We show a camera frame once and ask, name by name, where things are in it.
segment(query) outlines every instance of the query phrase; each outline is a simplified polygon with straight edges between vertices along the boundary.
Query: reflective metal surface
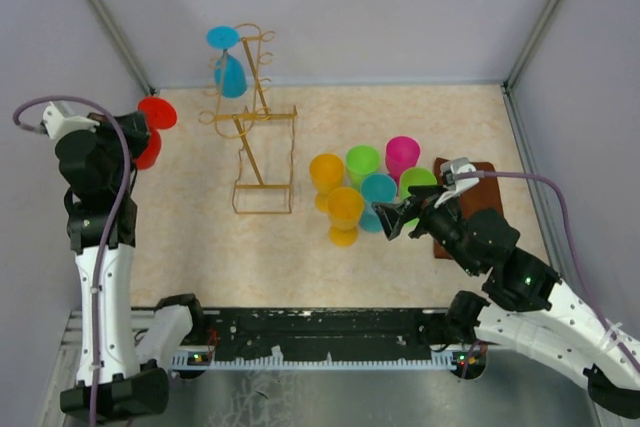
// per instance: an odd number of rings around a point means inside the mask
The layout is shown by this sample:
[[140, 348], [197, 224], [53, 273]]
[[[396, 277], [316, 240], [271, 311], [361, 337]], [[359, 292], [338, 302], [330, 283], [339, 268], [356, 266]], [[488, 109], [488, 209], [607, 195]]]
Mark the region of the reflective metal surface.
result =
[[590, 427], [586, 393], [508, 351], [485, 374], [447, 372], [216, 372], [173, 388], [161, 417], [134, 427]]

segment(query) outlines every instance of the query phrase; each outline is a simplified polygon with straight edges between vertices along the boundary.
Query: orange cup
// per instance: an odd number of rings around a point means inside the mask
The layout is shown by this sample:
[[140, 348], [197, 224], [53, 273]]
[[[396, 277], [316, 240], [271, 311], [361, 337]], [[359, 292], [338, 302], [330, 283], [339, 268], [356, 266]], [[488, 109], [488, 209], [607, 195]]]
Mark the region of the orange cup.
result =
[[344, 163], [334, 154], [321, 154], [311, 161], [309, 174], [313, 186], [318, 191], [316, 195], [316, 209], [328, 212], [327, 200], [329, 194], [342, 185], [344, 178]]
[[338, 187], [329, 194], [329, 239], [340, 247], [348, 247], [358, 238], [358, 222], [364, 211], [364, 198], [351, 187]]

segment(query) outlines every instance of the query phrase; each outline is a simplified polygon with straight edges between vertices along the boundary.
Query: gray wall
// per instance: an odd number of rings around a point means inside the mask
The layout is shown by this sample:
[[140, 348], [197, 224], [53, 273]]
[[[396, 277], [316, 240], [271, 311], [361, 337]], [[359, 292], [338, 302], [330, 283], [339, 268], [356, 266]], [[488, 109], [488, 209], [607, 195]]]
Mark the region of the gray wall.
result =
[[274, 29], [280, 83], [502, 81], [546, 0], [105, 0], [152, 85], [204, 85], [218, 24]]
[[516, 88], [607, 315], [640, 335], [640, 0], [566, 0]]
[[0, 0], [0, 12], [0, 424], [32, 426], [80, 291], [54, 144], [11, 114], [51, 93], [123, 113], [140, 93], [84, 0]]

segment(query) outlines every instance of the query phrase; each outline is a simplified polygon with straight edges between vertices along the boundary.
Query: magenta cup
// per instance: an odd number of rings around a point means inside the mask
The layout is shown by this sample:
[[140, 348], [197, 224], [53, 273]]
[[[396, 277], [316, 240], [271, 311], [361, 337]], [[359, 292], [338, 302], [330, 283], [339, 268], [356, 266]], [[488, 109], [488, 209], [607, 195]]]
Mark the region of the magenta cup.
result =
[[415, 167], [420, 158], [420, 145], [411, 137], [401, 135], [387, 142], [387, 150], [384, 162], [387, 165], [389, 175], [396, 184], [402, 173]]

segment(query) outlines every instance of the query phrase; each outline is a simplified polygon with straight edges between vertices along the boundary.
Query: blue cup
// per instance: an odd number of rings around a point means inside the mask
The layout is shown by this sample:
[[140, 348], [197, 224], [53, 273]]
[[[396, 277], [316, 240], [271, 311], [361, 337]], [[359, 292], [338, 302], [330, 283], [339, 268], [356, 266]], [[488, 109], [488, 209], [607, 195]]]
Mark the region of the blue cup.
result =
[[360, 227], [367, 232], [380, 232], [382, 224], [371, 208], [371, 202], [393, 202], [396, 198], [398, 186], [396, 182], [386, 174], [373, 174], [362, 181], [360, 193], [364, 198], [365, 206]]

